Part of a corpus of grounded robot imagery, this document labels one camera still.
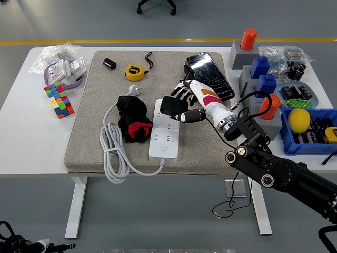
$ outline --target robot finger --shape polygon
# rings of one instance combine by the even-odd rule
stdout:
[[[178,95],[176,96],[176,98],[180,99],[185,94],[185,92],[188,92],[188,89],[182,88],[181,90],[178,91]]]
[[[193,94],[190,99],[190,106],[193,106],[196,101],[198,101],[198,98]]]
[[[190,95],[192,95],[193,93],[191,91],[187,91],[186,94],[183,96],[182,100],[187,101],[187,99],[189,98]]]
[[[171,92],[171,96],[175,96],[177,94],[178,91],[180,91],[182,88],[184,88],[185,86],[182,83],[179,83],[174,90]]]

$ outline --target gray floor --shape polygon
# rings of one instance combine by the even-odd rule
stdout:
[[[252,27],[259,38],[334,38],[336,1],[151,0],[136,14],[137,0],[7,0],[0,4],[0,107],[29,50],[42,44],[8,41],[135,38],[240,38]],[[296,45],[311,58],[334,107],[336,42],[259,42]],[[230,42],[119,43],[83,46],[230,46]],[[325,174],[337,183],[337,175]],[[286,194],[263,190],[274,235],[259,236],[253,207],[218,220],[211,209],[226,200],[224,177],[130,177],[120,186],[90,178],[77,240],[65,240],[74,184],[70,178],[1,178],[0,219],[32,241],[76,243],[77,252],[104,248],[213,248],[236,252],[327,252],[320,215]],[[242,199],[237,205],[245,204]],[[336,242],[337,235],[330,234]]]

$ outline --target smartphone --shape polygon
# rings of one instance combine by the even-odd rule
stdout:
[[[185,60],[193,78],[211,87],[219,98],[225,102],[235,96],[235,93],[226,77],[216,66],[209,53],[200,53]]]

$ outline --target table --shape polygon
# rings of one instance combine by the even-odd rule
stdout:
[[[76,238],[80,224],[82,204],[84,200],[87,177],[104,176],[98,173],[70,174],[63,163],[63,158],[75,114],[59,120],[46,103],[46,95],[41,92],[44,85],[43,75],[29,74],[28,70],[36,61],[42,47],[33,48],[8,94],[0,111],[0,177],[71,177],[75,182],[72,206],[65,238]],[[229,62],[230,47],[81,47],[86,66],[89,67],[93,54],[97,50],[134,50],[134,51],[208,51],[222,54],[226,77],[235,90],[236,97],[233,104],[239,99],[238,80],[241,70],[232,70]],[[320,84],[314,71],[306,73],[302,80],[308,83],[319,98],[318,108],[332,108],[332,105]],[[75,111],[81,101],[84,85],[67,91]],[[269,145],[273,154],[283,158],[290,158],[295,162],[305,162],[309,169],[315,172],[334,172],[333,160],[325,166],[321,162],[326,155],[297,155],[287,157],[283,153],[283,142],[278,135]],[[253,202],[260,234],[271,234],[262,190],[254,182]]]

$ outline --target orange cap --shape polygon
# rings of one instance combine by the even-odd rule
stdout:
[[[257,30],[253,28],[248,28],[244,31],[244,35],[241,42],[241,48],[243,50],[249,51],[253,49],[255,39],[257,36]]]
[[[271,120],[274,117],[275,112],[277,111],[277,109],[279,108],[281,104],[281,99],[278,96],[271,94],[270,97],[272,98],[272,107],[270,108],[268,112],[260,116],[261,119]],[[269,106],[269,100],[268,98],[264,98],[258,113],[261,113],[267,110],[268,106]]]

